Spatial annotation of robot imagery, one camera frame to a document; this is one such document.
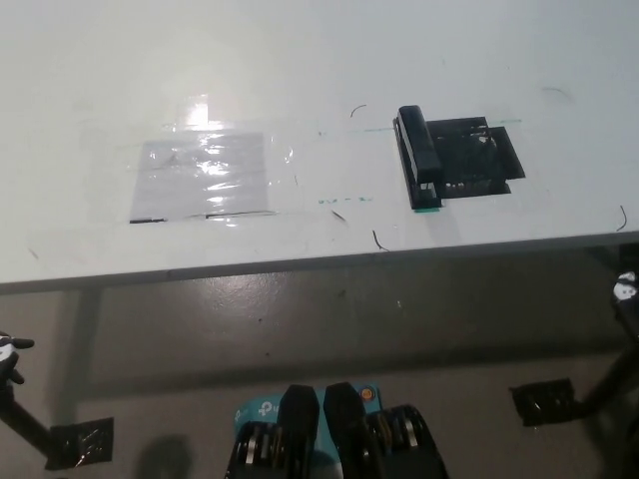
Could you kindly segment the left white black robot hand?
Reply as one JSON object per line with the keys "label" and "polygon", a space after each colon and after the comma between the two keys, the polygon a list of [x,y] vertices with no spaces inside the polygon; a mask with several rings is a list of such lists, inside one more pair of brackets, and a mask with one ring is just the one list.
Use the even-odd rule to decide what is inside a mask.
{"label": "left white black robot hand", "polygon": [[16,369],[19,361],[19,351],[22,349],[32,348],[35,345],[35,341],[28,338],[17,338],[2,331],[0,343],[0,371],[2,386],[5,386],[9,381],[15,384],[23,384],[25,379]]}

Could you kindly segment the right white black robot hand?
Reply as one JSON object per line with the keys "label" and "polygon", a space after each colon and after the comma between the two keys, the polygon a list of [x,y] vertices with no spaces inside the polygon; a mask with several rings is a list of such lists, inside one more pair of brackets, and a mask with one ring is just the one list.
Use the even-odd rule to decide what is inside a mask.
{"label": "right white black robot hand", "polygon": [[638,275],[634,271],[619,274],[612,289],[616,319],[634,342],[638,342]]}

